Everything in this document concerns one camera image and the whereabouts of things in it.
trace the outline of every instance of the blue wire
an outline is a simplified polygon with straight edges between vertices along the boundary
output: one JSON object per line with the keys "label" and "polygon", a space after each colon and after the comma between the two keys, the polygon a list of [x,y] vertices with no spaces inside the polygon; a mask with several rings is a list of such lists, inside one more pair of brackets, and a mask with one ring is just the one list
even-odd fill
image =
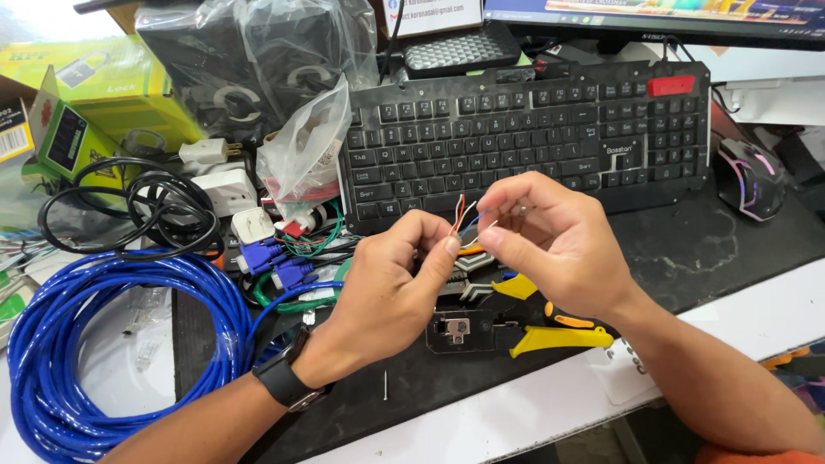
{"label": "blue wire", "polygon": [[463,239],[463,238],[464,238],[464,236],[465,236],[465,235],[467,235],[467,231],[469,231],[470,226],[471,226],[471,225],[473,225],[473,224],[475,224],[475,222],[476,222],[477,220],[481,219],[481,216],[483,216],[483,215],[484,215],[484,213],[486,213],[486,212],[487,212],[487,209],[489,209],[489,208],[484,208],[484,211],[481,211],[481,214],[480,214],[480,215],[475,216],[475,219],[471,220],[471,221],[469,222],[469,224],[467,224],[467,229],[464,229],[464,233],[463,233],[463,234],[461,234],[461,236],[459,236],[459,239]]}
{"label": "blue wire", "polygon": [[[176,404],[148,414],[106,417],[75,377],[80,335],[109,302],[140,284],[169,286],[203,302],[216,332],[215,351],[203,375]],[[114,252],[80,258],[43,284],[9,334],[7,360],[17,431],[47,462],[97,461],[142,428],[248,372],[255,329],[275,305],[315,288],[342,285],[320,282],[295,288],[253,321],[235,283],[199,255],[149,263],[127,263]]]}

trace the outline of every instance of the portable hard drive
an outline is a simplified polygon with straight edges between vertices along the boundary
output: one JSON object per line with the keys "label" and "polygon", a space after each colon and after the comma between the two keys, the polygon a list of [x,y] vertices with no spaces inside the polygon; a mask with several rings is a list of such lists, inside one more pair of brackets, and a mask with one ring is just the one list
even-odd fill
{"label": "portable hard drive", "polygon": [[407,41],[404,60],[412,79],[438,78],[518,62],[521,48],[503,23],[444,32]]}

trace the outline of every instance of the computer mouse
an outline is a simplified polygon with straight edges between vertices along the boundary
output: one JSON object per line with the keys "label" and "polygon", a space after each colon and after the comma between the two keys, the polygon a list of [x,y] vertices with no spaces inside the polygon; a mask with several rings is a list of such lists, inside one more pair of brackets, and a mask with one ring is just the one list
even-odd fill
{"label": "computer mouse", "polygon": [[774,155],[753,144],[725,139],[714,157],[719,198],[755,220],[769,220],[782,207],[785,170]]}

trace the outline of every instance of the monitor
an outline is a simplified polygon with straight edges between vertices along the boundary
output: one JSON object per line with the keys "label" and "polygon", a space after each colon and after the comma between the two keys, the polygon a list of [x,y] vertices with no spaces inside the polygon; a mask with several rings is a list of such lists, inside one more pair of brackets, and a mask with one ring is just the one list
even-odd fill
{"label": "monitor", "polygon": [[560,39],[825,50],[825,0],[487,0],[484,18]]}

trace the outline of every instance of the black keyboard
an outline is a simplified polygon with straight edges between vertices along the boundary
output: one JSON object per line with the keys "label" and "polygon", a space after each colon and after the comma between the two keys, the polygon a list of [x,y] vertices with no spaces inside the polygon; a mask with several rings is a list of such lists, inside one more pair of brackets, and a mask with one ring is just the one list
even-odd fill
{"label": "black keyboard", "polygon": [[710,72],[699,62],[553,65],[566,78],[414,80],[350,94],[342,197],[353,234],[538,171],[608,213],[672,204],[707,178]]}

